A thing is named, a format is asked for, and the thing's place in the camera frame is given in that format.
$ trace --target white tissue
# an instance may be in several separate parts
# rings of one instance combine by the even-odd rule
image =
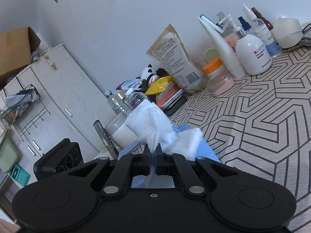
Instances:
[[[142,101],[133,110],[125,125],[136,134],[138,142],[148,145],[151,152],[154,152],[160,143],[163,152],[179,153],[188,160],[194,159],[203,137],[199,128],[175,132],[167,116],[156,104],[148,100]]]

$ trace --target red bottle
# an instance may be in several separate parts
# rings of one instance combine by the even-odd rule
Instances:
[[[257,18],[261,19],[266,24],[269,31],[273,29],[273,25],[267,19],[265,19],[255,7],[251,8],[251,10],[254,12]]]

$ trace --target screw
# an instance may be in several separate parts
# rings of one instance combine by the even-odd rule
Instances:
[[[201,194],[204,192],[204,188],[201,186],[192,186],[191,188],[189,188],[189,191],[193,194]]]
[[[107,186],[107,187],[104,187],[103,191],[106,194],[115,194],[119,191],[119,188],[116,186]]]

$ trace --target dark blue bottle cap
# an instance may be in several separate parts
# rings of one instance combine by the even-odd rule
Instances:
[[[248,22],[245,21],[243,17],[239,17],[238,20],[241,22],[241,25],[245,31],[249,30],[251,26],[249,25]]]

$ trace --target geometric pattern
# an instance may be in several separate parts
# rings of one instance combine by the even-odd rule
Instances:
[[[224,94],[189,96],[170,118],[202,130],[223,164],[274,181],[295,196],[292,232],[311,232],[311,50],[273,59]]]

